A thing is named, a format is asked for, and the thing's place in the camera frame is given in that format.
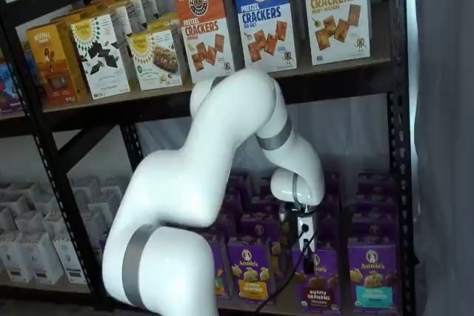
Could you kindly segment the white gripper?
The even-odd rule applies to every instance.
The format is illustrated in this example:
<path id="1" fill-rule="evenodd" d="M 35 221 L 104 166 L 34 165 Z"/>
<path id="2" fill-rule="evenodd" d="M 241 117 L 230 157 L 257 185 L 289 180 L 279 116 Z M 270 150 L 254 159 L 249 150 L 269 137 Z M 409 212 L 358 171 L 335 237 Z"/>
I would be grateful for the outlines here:
<path id="1" fill-rule="evenodd" d="M 296 242 L 296 222 L 291 216 L 287 216 L 281 222 L 280 244 L 282 251 L 287 257 L 292 254 L 293 245 Z M 301 252 L 314 252 L 317 241 L 317 217 L 316 215 L 298 215 L 298 247 Z"/>

